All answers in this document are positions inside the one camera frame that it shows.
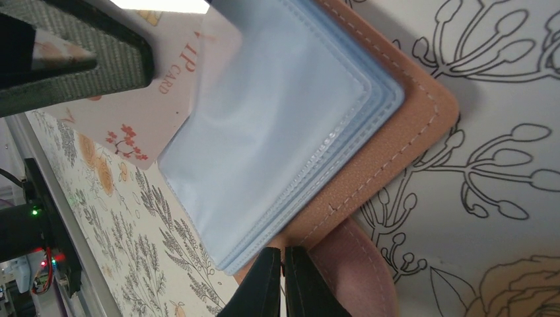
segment sketched plant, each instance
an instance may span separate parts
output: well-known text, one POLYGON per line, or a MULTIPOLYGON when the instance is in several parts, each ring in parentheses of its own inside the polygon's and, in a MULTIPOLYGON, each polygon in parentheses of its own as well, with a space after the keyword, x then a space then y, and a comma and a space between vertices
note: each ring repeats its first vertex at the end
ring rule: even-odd
POLYGON ((76 146, 74 144, 74 129, 66 126, 59 120, 56 121, 56 124, 62 138, 64 156, 68 159, 68 162, 70 162, 70 166, 74 167, 74 163, 78 157, 78 152, 76 151, 76 146))
POLYGON ((79 205, 85 206, 86 205, 86 195, 84 194, 83 190, 76 189, 75 191, 76 202, 79 205))
POLYGON ((128 207, 128 204, 126 203, 126 199, 123 195, 121 195, 121 192, 117 189, 117 187, 115 187, 115 193, 117 195, 117 201, 119 202, 119 205, 124 207, 124 209, 126 211, 128 211, 128 213, 130 215, 132 215, 132 211, 130 210, 130 208, 128 207))
POLYGON ((117 257, 113 242, 111 242, 109 234, 107 233, 105 227, 99 219, 97 209, 95 208, 95 206, 83 207, 83 212, 85 219, 93 229, 95 240, 97 241, 99 247, 101 247, 103 255, 109 260, 113 261, 115 268, 117 269, 117 271, 119 271, 121 269, 121 262, 117 257))
POLYGON ((60 121, 68 122, 68 123, 76 123, 76 119, 72 115, 72 111, 70 111, 70 108, 66 107, 66 118, 62 118, 60 119, 60 121))
POLYGON ((397 233, 393 236, 393 244, 390 249, 385 247, 381 248, 381 255, 389 265, 395 271, 393 274, 393 282, 397 283, 399 279, 403 276, 414 275, 426 267, 428 267, 428 262, 426 259, 420 259, 415 261, 415 256, 412 253, 406 253, 402 256, 402 260, 397 259, 396 251, 397 248, 404 244, 406 241, 406 234, 397 233))
POLYGON ((186 270, 191 279, 191 289, 197 297, 207 303, 208 311, 220 311, 224 301, 216 292, 210 276, 215 274, 212 262, 201 243, 197 242, 191 228, 184 219, 172 218, 167 200, 160 188, 150 185, 144 172, 136 168, 135 179, 141 189, 141 200, 153 217, 164 224, 160 228, 167 256, 186 270))
POLYGON ((525 83, 545 77, 560 79, 560 60, 555 56, 560 52, 560 11, 557 11, 544 24, 542 45, 537 39, 523 38, 511 40, 512 35, 525 25, 529 17, 528 9, 513 10, 502 17, 493 15, 493 7, 508 5, 509 0, 479 0, 479 10, 463 30, 451 56, 445 54, 444 31, 447 24, 453 23, 461 10, 463 0, 448 0, 435 15, 436 27, 431 45, 425 37, 414 43, 412 55, 423 65, 433 70, 432 76, 465 77, 478 81, 502 83, 525 83), (467 50, 466 44, 473 32, 485 18, 494 18, 494 29, 478 47, 467 50), (502 73, 496 69, 504 64, 513 64, 524 59, 533 50, 540 50, 535 61, 535 69, 527 73, 502 73))
POLYGON ((62 149, 62 144, 60 143, 60 137, 58 135, 53 136, 54 144, 56 145, 56 149, 60 151, 62 149))
POLYGON ((355 3, 364 3, 364 2, 366 2, 366 0, 344 0, 344 3, 346 3, 352 9, 354 8, 355 3))
POLYGON ((120 213, 111 210, 112 233, 116 249, 128 258, 125 285, 121 286, 123 298, 132 305, 131 316, 169 316, 167 303, 162 304, 165 294, 165 273, 160 270, 156 246, 147 235, 133 233, 132 224, 120 213))
MULTIPOLYGON (((413 269, 413 273, 407 273, 408 265, 402 269, 394 259, 394 250, 405 241, 402 233, 395 234, 395 232, 402 227, 418 202, 417 195, 407 191, 407 186, 414 175, 426 172, 455 173, 462 178, 459 194, 461 204, 467 213, 481 219, 497 214, 512 220, 526 220, 529 218, 529 213, 523 207, 509 199, 492 197, 479 186, 479 182, 483 179, 494 179, 527 184, 536 190, 560 192, 558 171, 548 169, 537 169, 531 173, 516 171, 517 167, 533 161, 530 153, 517 148, 525 143, 546 139, 551 134, 552 130, 544 125, 522 123, 511 129, 509 133, 494 137, 480 145, 469 154, 463 164, 449 164, 449 160, 454 155, 458 155, 457 152, 460 152, 460 147, 466 139, 464 131, 456 125, 451 129, 441 149, 424 152, 404 170, 398 181, 396 193, 390 194, 388 188, 383 188, 377 196, 360 207, 365 221, 373 229, 371 239, 374 243, 379 244, 381 236, 392 235, 393 247, 390 249, 392 252, 386 251, 384 257, 397 272, 396 276, 418 272, 413 269)), ((403 260, 405 262, 410 260, 411 263, 414 255, 410 254, 403 260)), ((420 261, 417 264, 418 267, 425 268, 425 265, 420 265, 420 261)))
POLYGON ((121 314, 124 314, 124 307, 125 305, 122 302, 122 299, 120 297, 117 296, 113 296, 115 298, 115 302, 117 303, 117 307, 119 308, 119 311, 121 312, 121 314))
POLYGON ((55 150, 52 147, 50 147, 45 150, 45 155, 49 159, 49 163, 51 165, 51 168, 53 170, 56 179, 59 182, 61 182, 60 186, 63 188, 63 190, 65 190, 65 193, 70 192, 66 184, 62 184, 62 182, 64 181, 63 171, 66 169, 66 166, 65 163, 62 161, 62 158, 59 155, 59 153, 55 152, 55 150))
POLYGON ((54 126, 49 122, 49 120, 46 117, 46 114, 40 110, 33 110, 31 111, 31 113, 37 120, 39 126, 43 129, 43 131, 45 131, 45 134, 50 137, 53 137, 55 135, 54 126))
POLYGON ((95 174, 95 169, 93 168, 84 168, 82 169, 82 173, 85 176, 85 179, 88 184, 89 192, 91 192, 94 197, 99 197, 99 191, 101 189, 101 184, 99 179, 95 174))

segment white stitching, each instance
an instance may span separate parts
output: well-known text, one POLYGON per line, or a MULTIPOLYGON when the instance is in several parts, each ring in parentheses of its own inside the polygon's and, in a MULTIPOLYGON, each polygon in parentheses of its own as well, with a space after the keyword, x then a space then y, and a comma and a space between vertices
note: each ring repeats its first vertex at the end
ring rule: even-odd
MULTIPOLYGON (((385 117, 385 118, 382 118, 382 117, 386 115, 387 109, 388 109, 388 108, 391 108, 391 107, 394 105, 394 102, 396 101, 396 94, 394 94, 393 97, 394 97, 394 99, 391 101, 391 103, 389 103, 389 104, 385 107, 385 109, 383 109, 383 111, 381 111, 381 113, 379 113, 378 115, 376 115, 377 118, 376 118, 373 122, 370 122, 370 123, 369 123, 369 125, 368 125, 368 127, 367 127, 367 130, 372 130, 372 129, 378 128, 377 123, 378 123, 380 120, 386 120, 386 119, 387 119, 387 117, 385 117)), ((344 160, 344 159, 347 158, 348 154, 353 150, 353 148, 356 147, 356 146, 360 143, 360 141, 364 138, 365 133, 366 133, 366 132, 363 131, 363 132, 360 134, 359 138, 357 138, 356 140, 354 140, 353 144, 351 144, 351 146, 348 147, 348 148, 344 151, 343 155, 342 155, 341 157, 339 157, 339 160, 337 160, 337 161, 333 164, 333 166, 331 166, 331 167, 329 168, 329 170, 327 170, 327 171, 325 172, 325 174, 316 182, 316 184, 315 184, 314 186, 312 186, 312 187, 298 200, 297 203, 300 203, 301 201, 305 200, 305 199, 307 198, 307 196, 309 196, 309 195, 311 194, 311 192, 315 189, 315 187, 316 187, 317 185, 319 185, 319 183, 322 182, 325 178, 327 178, 327 177, 329 176, 330 172, 331 172, 332 170, 335 170, 335 169, 337 168, 337 166, 338 166, 339 164, 341 164, 342 160, 344 160)), ((277 230, 280 229, 280 228, 279 228, 279 224, 283 223, 283 222, 286 221, 286 220, 289 220, 290 217, 293 217, 293 216, 295 215, 295 212, 296 212, 296 211, 297 211, 297 210, 292 210, 292 211, 289 212, 289 213, 285 213, 281 218, 276 219, 276 220, 275 220, 275 225, 273 225, 271 228, 268 228, 268 233, 266 233, 263 237, 261 237, 260 240, 258 240, 257 243, 253 243, 253 244, 255 244, 255 245, 254 245, 252 248, 250 248, 250 250, 248 251, 248 255, 245 255, 244 257, 239 256, 239 257, 241 257, 241 258, 238 257, 238 258, 236 258, 236 259, 231 259, 231 257, 233 257, 234 252, 235 252, 236 250, 239 250, 239 248, 240 248, 239 246, 241 246, 241 245, 247 245, 246 250, 249 249, 249 247, 251 246, 251 243, 249 243, 249 242, 247 242, 247 241, 250 240, 250 239, 249 239, 249 236, 253 235, 253 234, 252 234, 252 233, 253 233, 253 230, 251 230, 251 232, 249 232, 249 234, 248 234, 245 238, 243 238, 243 240, 238 244, 238 246, 237 246, 232 252, 230 252, 230 254, 229 254, 222 262, 220 262, 220 264, 219 264, 218 266, 219 266, 219 267, 223 267, 223 266, 224 266, 224 265, 223 265, 224 263, 230 263, 230 264, 227 265, 227 268, 225 269, 225 271, 226 271, 227 273, 228 273, 228 272, 232 272, 232 271, 238 270, 238 269, 239 269, 238 266, 243 265, 244 262, 246 263, 246 260, 247 260, 247 258, 250 256, 250 254, 253 254, 253 252, 254 252, 257 248, 262 248, 261 243, 262 243, 263 241, 266 241, 272 234, 276 234, 276 233, 277 233, 277 230)), ((269 211, 267 211, 263 217, 268 217, 268 216, 269 216, 269 211)))
MULTIPOLYGON (((329 8, 331 11, 333 11, 337 17, 341 18, 340 13, 338 13, 338 11, 336 11, 335 9, 333 9, 328 3, 326 3, 325 1, 321 0, 321 2, 323 3, 323 5, 327 8, 329 8)), ((344 205, 346 205, 346 203, 348 203, 352 198, 354 198, 367 184, 369 184, 369 182, 371 182, 374 178, 376 178, 389 164, 391 164, 393 162, 393 160, 395 160, 399 155, 403 154, 403 152, 412 145, 412 143, 414 143, 416 141, 416 139, 418 139, 418 137, 422 134, 424 134, 424 132, 426 132, 426 130, 428 130, 428 128, 430 127, 430 125, 434 122, 435 118, 437 118, 439 116, 439 110, 438 110, 438 104, 436 103, 436 100, 434 99, 434 97, 430 94, 430 92, 424 87, 422 86, 422 84, 414 77, 412 77, 406 70, 404 70, 402 67, 400 67, 400 65, 398 63, 396 63, 395 61, 393 61, 391 59, 391 57, 389 57, 387 54, 385 54, 377 45, 373 44, 372 41, 365 37, 365 35, 358 31, 355 26, 353 26, 351 23, 347 24, 360 36, 362 36, 364 38, 364 40, 366 40, 368 43, 372 44, 373 48, 375 48, 379 53, 381 53, 381 55, 383 55, 383 57, 385 57, 386 59, 388 59, 391 64, 395 65, 395 67, 397 67, 404 75, 406 75, 407 77, 409 77, 410 79, 412 79, 412 81, 423 91, 426 93, 426 95, 428 96, 428 98, 430 100, 432 100, 434 102, 434 115, 430 118, 430 120, 428 121, 428 123, 426 124, 425 127, 423 127, 419 133, 417 133, 402 149, 400 149, 400 151, 398 151, 390 160, 388 160, 385 164, 383 164, 383 166, 381 166, 374 174, 373 176, 371 176, 364 184, 362 184, 355 192, 353 192, 351 195, 349 195, 348 197, 346 197, 346 199, 336 208, 333 208, 330 204, 329 204, 329 208, 331 209, 331 212, 325 217, 325 219, 323 219, 323 221, 321 221, 318 225, 316 225, 300 242, 299 244, 303 244, 307 238, 309 238, 313 232, 315 232, 315 230, 317 230, 320 226, 322 226, 327 219, 329 219, 329 217, 331 217, 336 211, 338 211, 340 208, 342 208, 344 205)))
MULTIPOLYGON (((304 21, 303 18, 302 18, 301 13, 297 12, 296 9, 294 9, 293 7, 291 7, 289 1, 287 1, 287 0, 279 0, 279 1, 280 1, 280 3, 281 3, 282 5, 284 5, 286 8, 288 8, 288 10, 290 10, 290 12, 292 13, 292 15, 295 16, 297 19, 299 19, 299 21, 301 21, 309 31, 311 31, 311 32, 313 32, 313 33, 315 34, 315 37, 317 37, 317 39, 319 39, 319 41, 321 41, 321 43, 326 47, 326 49, 330 51, 330 54, 332 55, 332 57, 335 58, 335 59, 339 62, 339 64, 344 68, 344 70, 346 70, 346 73, 347 73, 350 77, 352 77, 352 79, 353 79, 354 81, 357 81, 357 83, 361 86, 361 87, 360 87, 360 88, 361 88, 361 92, 360 92, 361 95, 360 95, 359 98, 356 100, 355 105, 358 105, 358 104, 360 104, 360 103, 362 104, 362 103, 363 103, 363 98, 364 98, 364 96, 370 95, 370 94, 372 93, 372 88, 371 88, 371 86, 365 87, 366 82, 364 82, 363 79, 362 79, 362 80, 359 80, 359 78, 358 78, 358 77, 360 77, 360 76, 358 76, 359 72, 356 71, 356 70, 354 70, 354 71, 351 71, 351 70, 350 70, 350 67, 354 68, 354 67, 353 67, 353 64, 351 64, 350 62, 348 62, 347 58, 345 58, 345 59, 343 60, 343 58, 340 57, 340 52, 335 53, 334 50, 333 50, 332 48, 330 48, 330 46, 332 46, 332 44, 328 44, 327 41, 325 40, 325 36, 324 36, 324 35, 321 35, 320 32, 317 31, 316 26, 313 26, 313 25, 307 23, 306 21, 304 21)), ((371 129, 376 128, 376 125, 377 125, 377 123, 379 122, 379 120, 381 120, 381 119, 382 119, 382 116, 386 114, 386 110, 387 110, 388 108, 391 108, 391 107, 394 105, 394 102, 395 102, 395 100, 393 99, 393 101, 392 101, 391 103, 387 104, 387 106, 385 107, 385 109, 383 109, 383 110, 381 111, 381 113, 379 113, 378 115, 376 115, 377 118, 376 118, 373 122, 370 122, 370 123, 369 123, 369 126, 370 126, 369 128, 371 128, 371 129)), ((340 127, 340 126, 342 125, 342 122, 347 121, 347 119, 348 119, 349 116, 350 116, 350 111, 348 111, 348 112, 345 113, 345 116, 344 116, 343 120, 342 120, 341 122, 338 123, 338 126, 337 126, 337 127, 340 127)), ((353 145, 353 146, 355 146, 361 139, 363 139, 363 135, 360 136, 359 138, 356 138, 356 140, 354 140, 354 145, 353 145)), ((351 149, 347 149, 347 150, 345 151, 345 154, 344 154, 344 155, 347 156, 350 150, 351 150, 351 149)), ((321 150, 320 150, 320 149, 317 149, 317 151, 314 153, 314 156, 320 157, 320 156, 321 156, 320 153, 321 153, 321 150)), ((324 158, 320 157, 320 158, 318 159, 317 163, 321 162, 321 160, 324 160, 324 158)), ((336 166, 337 164, 340 164, 340 160, 338 160, 338 161, 336 162, 335 165, 331 166, 331 168, 329 169, 328 172, 330 172, 330 171, 333 170, 334 168, 337 168, 337 166, 336 166)), ((310 158, 310 159, 308 160, 308 162, 305 164, 305 166, 303 167, 303 169, 299 171, 299 173, 298 173, 298 175, 297 175, 297 178, 300 178, 301 175, 302 175, 302 172, 305 172, 306 170, 311 171, 311 170, 316 169, 316 166, 312 166, 312 165, 313 165, 313 162, 312 162, 312 159, 310 158)), ((327 177, 327 176, 328 176, 328 172, 325 173, 325 175, 323 175, 323 177, 322 177, 321 179, 319 179, 318 182, 321 182, 325 177, 327 177)), ((218 266, 218 267, 224 267, 224 268, 225 268, 225 271, 228 272, 228 271, 231 271, 231 269, 229 269, 228 267, 232 267, 232 266, 234 267, 235 265, 239 265, 238 263, 239 263, 239 261, 240 261, 240 260, 239 260, 239 257, 240 257, 240 256, 238 256, 237 258, 235 258, 235 257, 234 257, 235 253, 237 253, 237 254, 239 254, 239 253, 243 254, 243 253, 244 253, 244 250, 247 250, 247 249, 249 249, 249 248, 251 247, 251 245, 252 245, 251 239, 253 239, 253 241, 256 241, 256 239, 257 239, 258 236, 259 236, 258 234, 255 234, 255 231, 256 231, 258 228, 262 227, 262 226, 263 226, 263 223, 265 223, 265 222, 267 221, 267 219, 269 219, 269 220, 272 219, 272 217, 273 217, 272 215, 274 215, 274 214, 273 214, 273 211, 274 211, 275 209, 278 209, 278 205, 281 205, 282 203, 284 203, 284 202, 286 201, 286 199, 289 197, 289 195, 291 195, 291 193, 295 192, 295 191, 298 189, 298 187, 301 186, 301 184, 304 183, 303 181, 308 180, 309 177, 311 177, 311 176, 312 176, 312 173, 309 173, 309 172, 308 172, 307 175, 304 175, 304 176, 301 178, 300 184, 299 184, 299 185, 296 184, 296 183, 297 183, 296 180, 292 181, 292 182, 289 184, 289 186, 286 188, 286 190, 284 190, 284 191, 282 192, 282 194, 274 201, 273 205, 272 205, 272 206, 265 212, 265 214, 260 218, 260 220, 257 221, 257 223, 253 226, 253 229, 251 229, 251 230, 248 232, 248 234, 246 234, 246 236, 245 236, 244 238, 242 238, 242 240, 237 244, 237 246, 235 246, 235 247, 233 248, 233 250, 231 250, 231 251, 227 254, 227 256, 226 256, 225 258, 223 258, 219 263, 217 263, 217 266, 218 266)), ((313 189, 314 189, 314 187, 311 188, 311 189, 309 189, 308 192, 307 192, 307 194, 306 194, 306 196, 308 196, 309 193, 310 193, 313 189)), ((270 232, 274 232, 275 230, 281 229, 281 228, 279 228, 279 225, 278 225, 278 224, 281 223, 282 221, 284 221, 284 220, 285 220, 286 218, 288 218, 288 217, 293 217, 293 216, 295 215, 295 212, 296 212, 296 211, 293 211, 293 212, 291 212, 291 213, 286 213, 286 214, 284 214, 284 215, 280 218, 279 221, 276 220, 276 225, 274 225, 274 226, 272 227, 272 230, 270 230, 270 232)), ((267 240, 267 239, 270 237, 271 234, 272 234, 272 233, 268 233, 268 234, 266 234, 264 237, 260 238, 260 240, 258 240, 259 242, 258 242, 255 246, 253 246, 252 248, 250 248, 249 254, 252 254, 253 251, 255 251, 256 248, 262 248, 261 242, 267 240)), ((241 261, 244 262, 244 261, 247 259, 247 257, 248 257, 248 256, 242 257, 241 261)))
POLYGON ((367 258, 369 259, 369 262, 371 263, 371 265, 373 266, 373 270, 375 271, 375 277, 377 278, 377 285, 379 286, 379 290, 380 290, 379 295, 381 296, 381 300, 383 301, 383 315, 387 316, 387 300, 385 299, 385 296, 384 296, 385 289, 383 288, 383 284, 381 283, 381 279, 379 278, 379 271, 378 271, 378 268, 377 268, 377 264, 371 259, 371 257, 367 253, 364 246, 360 243, 360 240, 358 240, 358 238, 352 233, 352 231, 350 231, 346 227, 346 224, 344 224, 342 226, 356 240, 356 242, 358 242, 358 245, 360 246, 360 248, 362 249, 364 254, 367 256, 367 258))

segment rose drawing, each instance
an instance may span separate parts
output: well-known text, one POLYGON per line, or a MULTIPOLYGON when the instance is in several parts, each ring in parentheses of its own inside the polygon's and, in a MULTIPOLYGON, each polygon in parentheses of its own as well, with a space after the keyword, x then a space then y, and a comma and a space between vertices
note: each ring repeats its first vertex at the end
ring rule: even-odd
POLYGON ((467 281, 431 268, 442 317, 560 316, 560 257, 531 256, 488 269, 478 290, 467 281))

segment red flower print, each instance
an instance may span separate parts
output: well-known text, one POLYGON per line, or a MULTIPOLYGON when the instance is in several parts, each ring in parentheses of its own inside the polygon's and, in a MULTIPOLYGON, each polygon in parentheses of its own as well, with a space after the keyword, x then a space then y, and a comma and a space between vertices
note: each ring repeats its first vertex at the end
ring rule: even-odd
POLYGON ((126 145, 128 145, 129 147, 134 146, 134 140, 132 139, 132 137, 124 137, 124 141, 126 143, 126 145))
POLYGON ((66 107, 66 115, 68 116, 68 118, 61 119, 60 121, 76 123, 76 119, 74 118, 74 116, 72 116, 72 111, 70 111, 68 107, 66 107))
POLYGON ((121 154, 127 159, 134 155, 137 160, 147 160, 148 156, 142 154, 142 149, 135 146, 136 133, 132 127, 123 124, 121 130, 125 133, 123 137, 117 136, 113 131, 108 131, 109 137, 106 138, 107 142, 115 146, 115 154, 121 154))
POLYGON ((128 135, 129 137, 135 137, 136 133, 134 132, 134 130, 132 129, 132 127, 123 124, 121 127, 121 130, 126 133, 126 135, 128 135))

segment red wire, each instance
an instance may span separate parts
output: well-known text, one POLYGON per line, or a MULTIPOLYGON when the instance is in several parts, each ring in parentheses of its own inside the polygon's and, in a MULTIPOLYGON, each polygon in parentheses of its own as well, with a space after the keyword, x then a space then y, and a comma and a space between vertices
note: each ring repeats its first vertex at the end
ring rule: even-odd
POLYGON ((42 295, 44 293, 46 293, 50 288, 51 288, 51 284, 52 284, 52 278, 53 278, 53 265, 52 265, 52 253, 51 253, 51 248, 47 247, 45 249, 45 253, 47 255, 47 263, 49 265, 49 274, 48 274, 48 279, 46 281, 45 284, 43 284, 43 289, 40 292, 37 292, 37 290, 33 287, 31 288, 31 292, 35 295, 42 295))

